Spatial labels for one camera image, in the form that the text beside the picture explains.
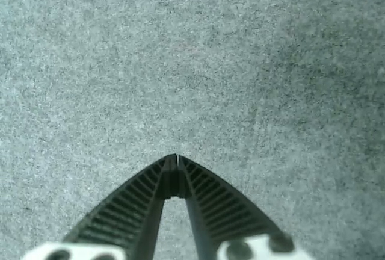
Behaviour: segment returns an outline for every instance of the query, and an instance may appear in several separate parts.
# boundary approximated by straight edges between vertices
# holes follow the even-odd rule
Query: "gripper jaw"
[[[164,201],[185,199],[199,259],[216,259],[225,241],[281,230],[253,202],[180,155],[147,166],[113,191],[64,238],[120,246],[127,260],[153,258]]]

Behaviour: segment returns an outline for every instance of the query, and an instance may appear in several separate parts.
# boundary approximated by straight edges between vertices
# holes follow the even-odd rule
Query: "screw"
[[[228,260],[250,260],[253,251],[243,240],[233,240],[226,250]]]
[[[269,246],[273,252],[287,253],[294,250],[293,239],[283,232],[270,235]]]

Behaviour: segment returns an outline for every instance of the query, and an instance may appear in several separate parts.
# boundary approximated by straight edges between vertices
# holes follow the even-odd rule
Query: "floor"
[[[0,0],[0,254],[179,153],[317,259],[385,259],[384,0]],[[155,260],[197,259],[167,202]]]

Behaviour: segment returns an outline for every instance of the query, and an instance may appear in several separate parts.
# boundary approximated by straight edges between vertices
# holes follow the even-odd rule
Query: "screw hole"
[[[96,258],[94,258],[94,260],[115,260],[115,257],[113,257],[113,255],[110,255],[110,254],[103,254],[103,255],[97,256]]]
[[[70,252],[66,250],[58,250],[48,255],[46,260],[69,260],[70,258],[71,258]]]

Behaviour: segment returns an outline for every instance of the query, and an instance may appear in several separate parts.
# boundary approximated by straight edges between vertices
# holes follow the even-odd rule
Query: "speckled gray surface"
[[[212,169],[318,259],[385,259],[383,0],[0,0],[0,254],[152,161]],[[183,202],[155,259],[196,259]]]

